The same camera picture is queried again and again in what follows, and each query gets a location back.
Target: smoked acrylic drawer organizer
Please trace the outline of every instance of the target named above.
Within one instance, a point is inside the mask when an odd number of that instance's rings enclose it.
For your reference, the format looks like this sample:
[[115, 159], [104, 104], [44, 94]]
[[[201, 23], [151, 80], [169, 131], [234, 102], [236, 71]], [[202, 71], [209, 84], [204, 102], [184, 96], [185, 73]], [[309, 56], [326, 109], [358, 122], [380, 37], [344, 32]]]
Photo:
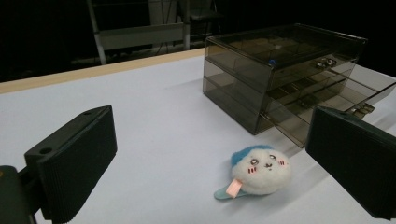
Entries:
[[316, 105], [363, 118], [394, 89], [351, 76], [367, 41], [299, 23], [210, 36], [203, 91], [251, 134], [275, 126], [304, 147]]

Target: white plush toy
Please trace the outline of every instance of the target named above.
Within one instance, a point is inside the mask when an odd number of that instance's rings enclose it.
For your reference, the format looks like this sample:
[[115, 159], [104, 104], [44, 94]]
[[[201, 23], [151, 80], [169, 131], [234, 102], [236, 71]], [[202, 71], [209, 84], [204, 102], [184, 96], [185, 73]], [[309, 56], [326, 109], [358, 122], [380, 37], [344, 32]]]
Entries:
[[269, 146], [258, 145], [235, 152], [231, 165], [233, 182], [216, 191], [216, 199], [271, 194], [291, 180], [289, 159]]

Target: plush toy face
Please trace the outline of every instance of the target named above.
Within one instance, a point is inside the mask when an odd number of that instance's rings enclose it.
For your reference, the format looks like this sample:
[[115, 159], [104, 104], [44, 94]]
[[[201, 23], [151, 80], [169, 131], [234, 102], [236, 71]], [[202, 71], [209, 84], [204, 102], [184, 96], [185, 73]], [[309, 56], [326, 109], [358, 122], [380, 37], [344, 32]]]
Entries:
[[250, 194], [270, 194], [285, 187], [291, 179], [289, 159], [273, 149], [256, 148], [233, 165], [232, 176]]

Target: white tabletop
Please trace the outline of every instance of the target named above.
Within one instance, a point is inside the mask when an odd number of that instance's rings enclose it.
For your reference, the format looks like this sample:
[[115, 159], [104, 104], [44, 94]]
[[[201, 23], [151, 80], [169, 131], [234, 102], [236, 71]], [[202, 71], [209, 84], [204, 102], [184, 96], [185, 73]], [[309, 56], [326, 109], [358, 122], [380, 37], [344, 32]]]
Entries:
[[[67, 121], [112, 105], [118, 153], [70, 223], [389, 223], [277, 129], [251, 135], [213, 104], [203, 65], [200, 56], [0, 94], [0, 164], [22, 169], [23, 153]], [[354, 73], [382, 76], [360, 66]], [[364, 120], [395, 135], [395, 99], [396, 91]], [[290, 157], [291, 183], [264, 197], [216, 200], [231, 182], [231, 155], [258, 144]]]

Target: plush toy eye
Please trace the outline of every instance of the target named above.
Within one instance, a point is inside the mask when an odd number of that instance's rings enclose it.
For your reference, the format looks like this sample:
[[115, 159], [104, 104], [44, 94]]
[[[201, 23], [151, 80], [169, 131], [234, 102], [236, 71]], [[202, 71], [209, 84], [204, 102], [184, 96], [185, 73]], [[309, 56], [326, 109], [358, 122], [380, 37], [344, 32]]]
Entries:
[[259, 164], [259, 161], [256, 160], [256, 159], [253, 159], [253, 160], [250, 161], [250, 164], [257, 165], [257, 164]]

